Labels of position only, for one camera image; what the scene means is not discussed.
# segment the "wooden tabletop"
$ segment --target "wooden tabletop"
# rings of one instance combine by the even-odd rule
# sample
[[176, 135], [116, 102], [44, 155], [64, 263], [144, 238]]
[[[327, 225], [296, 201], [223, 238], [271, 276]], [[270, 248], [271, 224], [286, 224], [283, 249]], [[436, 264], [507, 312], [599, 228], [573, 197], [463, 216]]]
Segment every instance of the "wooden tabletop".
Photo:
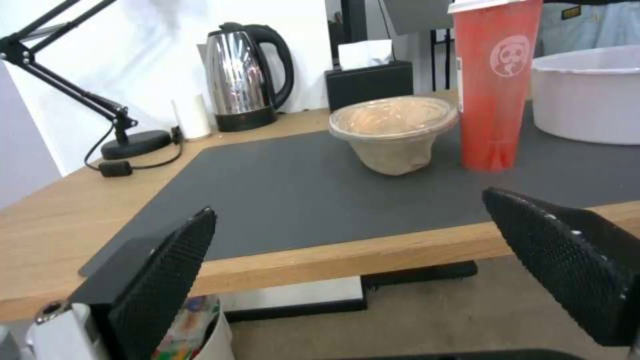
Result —
[[[455, 104], [455, 94], [435, 94]], [[202, 149], [322, 131], [328, 110], [282, 115], [272, 125], [214, 134], [189, 142], [175, 163], [103, 178], [83, 168], [0, 212], [0, 322], [30, 318], [83, 281], [77, 274], [156, 193]], [[169, 158], [175, 147], [133, 159], [142, 165]], [[640, 236], [640, 201], [594, 208]], [[208, 261], [192, 294], [264, 288], [388, 272], [510, 254], [492, 223], [482, 223]]]

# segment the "floor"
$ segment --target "floor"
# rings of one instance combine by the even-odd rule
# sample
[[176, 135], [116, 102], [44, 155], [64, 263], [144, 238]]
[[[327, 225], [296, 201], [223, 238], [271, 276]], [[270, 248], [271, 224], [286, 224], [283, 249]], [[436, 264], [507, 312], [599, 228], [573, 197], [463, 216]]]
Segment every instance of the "floor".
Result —
[[514, 257], [478, 262], [475, 277], [386, 286], [369, 309], [232, 325], [237, 360], [331, 359], [506, 348], [548, 348], [624, 359], [602, 348]]

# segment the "red cup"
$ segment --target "red cup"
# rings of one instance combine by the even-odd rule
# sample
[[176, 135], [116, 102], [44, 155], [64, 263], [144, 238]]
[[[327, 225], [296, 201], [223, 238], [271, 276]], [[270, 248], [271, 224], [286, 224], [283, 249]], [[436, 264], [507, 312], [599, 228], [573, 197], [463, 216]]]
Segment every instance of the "red cup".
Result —
[[518, 149], [542, 0], [450, 7], [456, 29], [462, 164], [513, 167]]

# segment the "electric kettle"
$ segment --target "electric kettle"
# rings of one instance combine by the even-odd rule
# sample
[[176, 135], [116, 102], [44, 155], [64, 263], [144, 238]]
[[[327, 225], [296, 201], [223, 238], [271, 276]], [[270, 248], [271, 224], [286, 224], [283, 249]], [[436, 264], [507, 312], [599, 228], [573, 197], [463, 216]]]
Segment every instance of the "electric kettle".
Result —
[[[275, 45], [285, 81], [276, 92], [260, 44]], [[226, 22], [207, 36], [207, 84], [220, 131], [254, 129], [274, 122], [293, 88], [293, 61], [284, 39], [269, 26]]]

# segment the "gray desk mat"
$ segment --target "gray desk mat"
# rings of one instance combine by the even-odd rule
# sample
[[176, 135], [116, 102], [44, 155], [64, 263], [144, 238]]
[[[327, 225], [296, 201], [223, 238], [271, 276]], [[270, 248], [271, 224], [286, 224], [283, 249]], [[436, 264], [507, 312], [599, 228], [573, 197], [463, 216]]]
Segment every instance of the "gray desk mat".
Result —
[[211, 206], [218, 226], [207, 260], [343, 243], [489, 220], [487, 186], [567, 206], [640, 199], [640, 147], [574, 142], [541, 132], [527, 107], [516, 167], [460, 164], [460, 130], [436, 140], [431, 164], [389, 177], [323, 131], [202, 151], [82, 269], [89, 275], [125, 241]]

